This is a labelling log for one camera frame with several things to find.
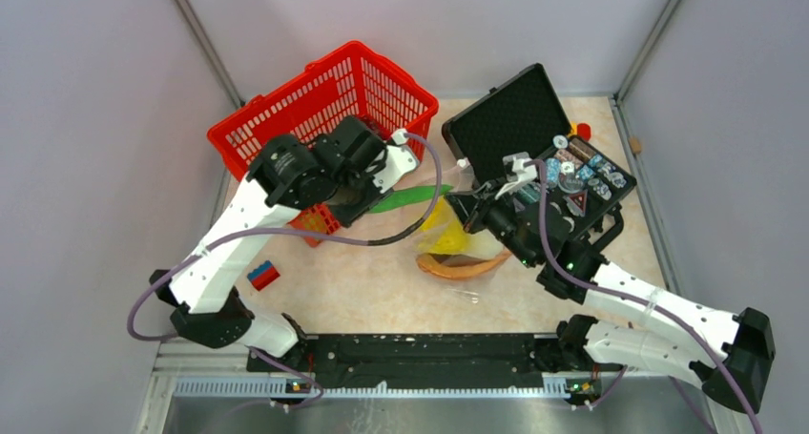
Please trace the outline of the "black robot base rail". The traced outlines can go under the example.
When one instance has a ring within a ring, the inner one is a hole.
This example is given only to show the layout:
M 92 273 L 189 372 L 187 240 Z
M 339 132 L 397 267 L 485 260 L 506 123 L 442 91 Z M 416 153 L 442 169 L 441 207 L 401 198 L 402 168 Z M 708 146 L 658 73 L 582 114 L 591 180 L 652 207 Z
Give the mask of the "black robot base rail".
M 296 344 L 280 362 L 313 373 L 326 389 L 539 388 L 548 374 L 597 365 L 551 335 L 323 334 Z

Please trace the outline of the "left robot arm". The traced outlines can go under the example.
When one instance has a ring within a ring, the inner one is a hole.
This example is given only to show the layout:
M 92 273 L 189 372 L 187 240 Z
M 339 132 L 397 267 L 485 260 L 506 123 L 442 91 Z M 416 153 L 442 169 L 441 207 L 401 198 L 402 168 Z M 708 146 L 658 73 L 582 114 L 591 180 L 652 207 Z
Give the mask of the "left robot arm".
M 150 294 L 174 308 L 175 336 L 211 349 L 239 343 L 283 370 L 300 367 L 301 332 L 280 313 L 254 312 L 236 284 L 270 238 L 326 237 L 291 227 L 303 211 L 324 205 L 348 227 L 386 198 L 419 164 L 409 139 L 405 129 L 384 138 L 354 115 L 310 142 L 291 133 L 268 139 L 197 247 L 150 281 Z

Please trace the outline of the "orange toy steak slice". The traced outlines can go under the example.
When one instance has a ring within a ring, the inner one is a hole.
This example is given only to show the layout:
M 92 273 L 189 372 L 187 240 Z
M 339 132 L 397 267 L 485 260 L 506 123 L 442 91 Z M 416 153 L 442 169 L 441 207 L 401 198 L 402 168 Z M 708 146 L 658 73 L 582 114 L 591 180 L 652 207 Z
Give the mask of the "orange toy steak slice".
M 466 255 L 420 254 L 415 260 L 420 270 L 433 277 L 450 281 L 465 281 L 495 271 L 510 257 L 511 252 L 503 250 L 490 259 L 472 258 Z

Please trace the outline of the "green toy chili pepper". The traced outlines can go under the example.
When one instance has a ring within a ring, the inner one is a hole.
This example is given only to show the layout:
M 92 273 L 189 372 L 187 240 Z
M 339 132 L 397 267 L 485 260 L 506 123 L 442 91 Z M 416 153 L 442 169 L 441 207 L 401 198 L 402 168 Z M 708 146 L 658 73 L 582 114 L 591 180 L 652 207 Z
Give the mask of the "green toy chili pepper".
M 430 203 L 434 191 L 435 188 L 433 186 L 414 186 L 399 191 L 393 191 L 389 196 L 371 207 L 368 213 L 380 214 L 417 203 Z

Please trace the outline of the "yellow toy corn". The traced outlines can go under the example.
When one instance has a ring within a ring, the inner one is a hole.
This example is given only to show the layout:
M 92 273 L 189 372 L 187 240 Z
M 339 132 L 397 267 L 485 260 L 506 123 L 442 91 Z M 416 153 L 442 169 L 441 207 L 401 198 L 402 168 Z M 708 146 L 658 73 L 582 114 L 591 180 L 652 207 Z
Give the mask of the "yellow toy corn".
M 416 231 L 415 245 L 419 253 L 452 256 L 466 254 L 473 243 L 472 236 L 442 197 Z

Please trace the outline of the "black poker chip case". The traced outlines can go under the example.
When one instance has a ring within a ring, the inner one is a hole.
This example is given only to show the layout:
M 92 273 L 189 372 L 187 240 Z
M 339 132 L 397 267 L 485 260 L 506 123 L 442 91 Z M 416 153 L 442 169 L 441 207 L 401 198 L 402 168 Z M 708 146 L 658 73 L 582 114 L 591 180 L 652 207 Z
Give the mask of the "black poker chip case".
M 597 235 L 593 246 L 603 250 L 623 231 L 620 203 L 637 181 L 571 128 L 545 67 L 535 63 L 448 119 L 442 136 L 470 162 L 476 185 L 505 176 L 506 155 L 549 160 L 551 197 L 573 225 L 569 237 Z

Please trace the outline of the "red plastic shopping basket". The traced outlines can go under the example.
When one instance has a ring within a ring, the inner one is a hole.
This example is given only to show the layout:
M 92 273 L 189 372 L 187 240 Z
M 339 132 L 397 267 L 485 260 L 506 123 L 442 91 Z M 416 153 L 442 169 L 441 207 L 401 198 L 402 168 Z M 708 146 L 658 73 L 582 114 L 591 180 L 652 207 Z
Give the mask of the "red plastic shopping basket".
M 382 139 L 399 129 L 426 137 L 439 103 L 404 69 L 360 41 L 349 41 L 269 94 L 258 95 L 207 133 L 224 165 L 242 179 L 263 145 L 293 134 L 303 143 L 329 134 L 349 115 Z

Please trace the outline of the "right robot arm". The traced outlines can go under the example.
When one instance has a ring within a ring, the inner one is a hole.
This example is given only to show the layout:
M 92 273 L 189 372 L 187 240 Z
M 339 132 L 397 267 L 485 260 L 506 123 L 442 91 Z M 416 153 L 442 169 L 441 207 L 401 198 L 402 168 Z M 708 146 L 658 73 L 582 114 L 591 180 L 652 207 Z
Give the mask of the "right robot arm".
M 730 410 L 759 412 L 776 354 L 767 315 L 716 310 L 630 274 L 571 237 L 575 220 L 565 206 L 549 202 L 541 216 L 535 183 L 512 196 L 463 192 L 446 200 L 464 231 L 488 232 L 524 266 L 542 266 L 537 280 L 553 296 L 628 321 L 561 321 L 553 369 L 636 367 L 691 384 Z

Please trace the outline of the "clear zip top bag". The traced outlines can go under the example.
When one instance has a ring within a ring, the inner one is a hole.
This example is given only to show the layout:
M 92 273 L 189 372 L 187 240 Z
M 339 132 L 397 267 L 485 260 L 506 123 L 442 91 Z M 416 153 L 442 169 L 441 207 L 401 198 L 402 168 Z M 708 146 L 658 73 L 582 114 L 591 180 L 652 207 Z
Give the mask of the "clear zip top bag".
M 486 231 L 465 231 L 449 205 L 446 195 L 469 190 L 473 180 L 465 158 L 442 170 L 441 197 L 411 241 L 415 264 L 423 273 L 451 295 L 477 304 L 510 251 Z

